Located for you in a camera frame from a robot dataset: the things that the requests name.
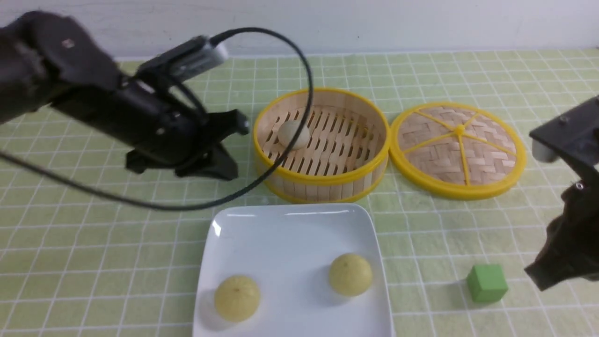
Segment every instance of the woven bamboo lid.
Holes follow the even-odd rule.
[[[391,126],[391,158],[412,182],[436,194],[474,200],[510,189],[526,166],[518,135],[492,114],[457,103],[405,111]]]

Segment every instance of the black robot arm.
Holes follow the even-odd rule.
[[[220,142],[248,133],[245,116],[207,113],[194,97],[190,107],[169,92],[225,60],[213,50],[207,38],[194,38],[130,77],[74,19],[26,13],[0,29],[0,124],[50,104],[134,148],[130,171],[235,179],[237,165]]]
[[[565,190],[563,213],[547,227],[541,252],[525,270],[540,290],[567,279],[599,281],[599,97],[530,132],[535,159],[562,159],[580,181]]]

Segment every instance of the green block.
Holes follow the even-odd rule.
[[[472,301],[497,302],[507,292],[507,282],[499,264],[476,264],[466,278]]]

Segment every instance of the bamboo steamer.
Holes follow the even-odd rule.
[[[283,153],[277,132],[288,120],[300,120],[308,90],[291,92],[268,105],[255,122],[256,169],[262,174]],[[389,125],[364,97],[349,91],[316,88],[308,118],[310,141],[292,151],[265,181],[293,203],[353,202],[380,182],[389,158]]]

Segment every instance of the white plate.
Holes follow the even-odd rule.
[[[354,252],[371,264],[372,286],[351,299],[333,292],[328,267]],[[214,309],[229,276],[259,285],[260,306],[233,324]],[[355,204],[233,207],[214,218],[204,248],[193,318],[194,337],[392,337],[385,272],[374,226]]]

